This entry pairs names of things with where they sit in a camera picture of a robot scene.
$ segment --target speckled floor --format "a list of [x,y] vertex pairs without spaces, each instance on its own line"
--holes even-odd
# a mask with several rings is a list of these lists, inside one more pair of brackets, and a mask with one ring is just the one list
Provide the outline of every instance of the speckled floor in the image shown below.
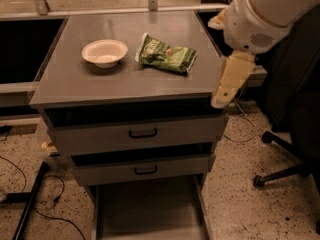
[[[216,240],[240,239],[319,239],[315,221],[320,218],[320,198],[311,177],[292,176],[267,184],[252,185],[256,173],[266,174],[296,164],[297,161],[276,144],[265,145],[261,134],[270,130],[266,116],[255,103],[243,104],[246,116],[230,110],[225,136],[219,142],[217,159],[202,190],[211,229]],[[30,191],[43,159],[39,147],[39,118],[2,118],[0,126],[11,125],[6,140],[0,142],[0,155],[25,173],[25,191]],[[286,133],[281,137],[288,140]],[[0,186],[7,192],[22,191],[22,174],[0,160]],[[63,179],[65,190],[58,203],[53,200],[62,190],[56,177],[47,177],[37,197],[37,209],[47,216],[71,220],[85,239],[91,239],[94,205],[82,187],[78,187],[68,169],[56,167],[46,174]],[[0,208],[0,239],[12,239],[23,204]],[[82,239],[70,223],[46,219],[32,212],[25,239]]]

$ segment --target gray tabletop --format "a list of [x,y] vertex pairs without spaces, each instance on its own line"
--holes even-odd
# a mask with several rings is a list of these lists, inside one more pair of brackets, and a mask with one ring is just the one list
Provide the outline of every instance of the gray tabletop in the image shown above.
[[[188,75],[143,66],[134,59],[147,32],[172,46],[197,50]],[[128,46],[112,69],[86,62],[82,49],[100,39]],[[195,12],[147,12],[70,16],[30,105],[34,108],[210,96],[218,84],[220,57]]]

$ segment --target white bowl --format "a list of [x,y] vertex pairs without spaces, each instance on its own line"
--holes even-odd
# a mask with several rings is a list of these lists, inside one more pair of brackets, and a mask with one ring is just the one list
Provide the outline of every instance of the white bowl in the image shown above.
[[82,50],[82,57],[99,68],[111,68],[127,54],[128,47],[117,40],[99,40]]

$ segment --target green chip bag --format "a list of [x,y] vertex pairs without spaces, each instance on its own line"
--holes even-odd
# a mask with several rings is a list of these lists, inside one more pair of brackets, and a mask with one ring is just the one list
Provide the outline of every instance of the green chip bag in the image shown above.
[[145,33],[135,60],[143,65],[184,74],[190,70],[196,55],[194,49],[170,46]]

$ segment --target drawer handle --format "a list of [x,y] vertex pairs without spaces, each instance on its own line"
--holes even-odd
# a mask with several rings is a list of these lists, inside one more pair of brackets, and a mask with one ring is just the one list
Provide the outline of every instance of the drawer handle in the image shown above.
[[158,166],[154,166],[154,168],[137,168],[134,167],[134,173],[137,175],[145,175],[145,174],[153,174],[158,171]]
[[135,135],[133,134],[133,131],[129,130],[129,137],[132,139],[150,138],[150,137],[156,136],[157,134],[158,134],[157,128],[154,128],[151,134],[143,134],[143,135]]

